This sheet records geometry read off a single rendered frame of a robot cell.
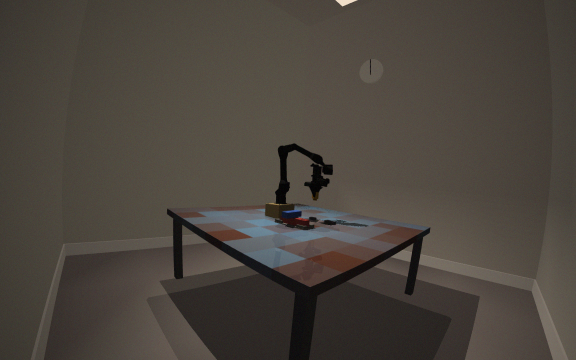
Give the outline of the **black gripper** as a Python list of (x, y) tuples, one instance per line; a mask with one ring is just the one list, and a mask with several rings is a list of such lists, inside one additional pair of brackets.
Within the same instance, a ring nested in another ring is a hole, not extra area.
[[(322, 184), (321, 183), (317, 183), (317, 178), (320, 176), (320, 178), (322, 177), (322, 174), (315, 174), (313, 173), (311, 175), (312, 177), (312, 181), (311, 182), (305, 182), (304, 186), (307, 186), (310, 188), (311, 193), (313, 194), (313, 197), (316, 197), (316, 192), (320, 192), (320, 190), (322, 189)], [(323, 186), (323, 187), (327, 187), (327, 186)]]

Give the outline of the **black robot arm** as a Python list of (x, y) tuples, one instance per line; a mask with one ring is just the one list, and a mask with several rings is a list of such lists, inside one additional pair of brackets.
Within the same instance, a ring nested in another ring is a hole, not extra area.
[[(313, 174), (322, 174), (323, 172), (323, 174), (333, 175), (333, 164), (325, 164), (323, 158), (317, 153), (310, 152), (295, 143), (292, 145), (281, 145), (278, 147), (278, 155), (280, 158), (280, 182), (278, 190), (275, 191), (276, 203), (274, 204), (286, 204), (286, 193), (290, 190), (290, 182), (287, 181), (287, 157), (288, 153), (294, 150), (306, 155), (312, 159), (312, 161), (317, 163), (314, 164), (313, 162), (311, 165), (311, 167), (313, 167)], [(328, 183), (330, 183), (330, 179), (318, 176), (317, 183), (322, 184), (322, 186), (327, 186)]]

